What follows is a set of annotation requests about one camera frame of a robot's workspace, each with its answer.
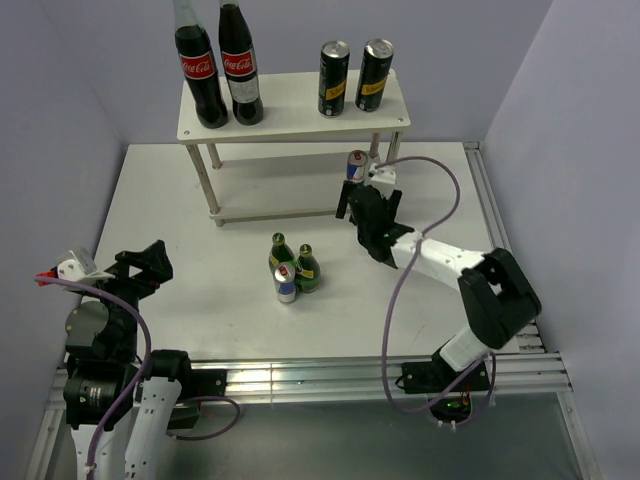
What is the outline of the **Red Bull can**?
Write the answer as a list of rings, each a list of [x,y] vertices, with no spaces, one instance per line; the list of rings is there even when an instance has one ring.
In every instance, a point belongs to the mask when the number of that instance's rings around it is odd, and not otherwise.
[[[289,263],[279,263],[273,272],[273,280],[278,300],[281,303],[294,302],[297,294],[295,269]]]
[[[347,157],[345,180],[363,184],[368,172],[369,155],[364,150],[352,150]]]

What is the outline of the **dark gold-band beverage can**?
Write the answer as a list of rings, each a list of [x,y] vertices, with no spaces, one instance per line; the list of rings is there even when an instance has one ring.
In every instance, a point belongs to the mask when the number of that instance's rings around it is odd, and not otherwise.
[[[355,104],[364,112],[380,107],[387,77],[394,58],[394,47],[387,39],[366,42],[356,90]]]

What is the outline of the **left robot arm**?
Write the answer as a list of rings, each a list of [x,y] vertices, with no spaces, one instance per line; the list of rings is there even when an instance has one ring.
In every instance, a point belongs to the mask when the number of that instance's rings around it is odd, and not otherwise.
[[[83,249],[56,267],[58,278],[99,288],[138,308],[173,277],[163,241],[139,252],[122,251],[104,271]],[[77,452],[97,479],[153,479],[174,405],[194,391],[186,352],[154,350],[134,364],[138,323],[120,305],[92,295],[67,317],[67,374],[63,398]]]

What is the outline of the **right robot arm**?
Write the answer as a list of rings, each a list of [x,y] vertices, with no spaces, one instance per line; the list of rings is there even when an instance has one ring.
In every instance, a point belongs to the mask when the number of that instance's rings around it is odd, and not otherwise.
[[[478,368],[475,361],[502,349],[534,320],[542,304],[508,250],[464,250],[396,222],[401,195],[395,190],[386,199],[372,186],[344,181],[336,217],[350,214],[358,242],[377,262],[420,273],[460,294],[467,324],[425,366],[403,367],[400,377],[409,394],[449,392],[466,379],[467,369]]]

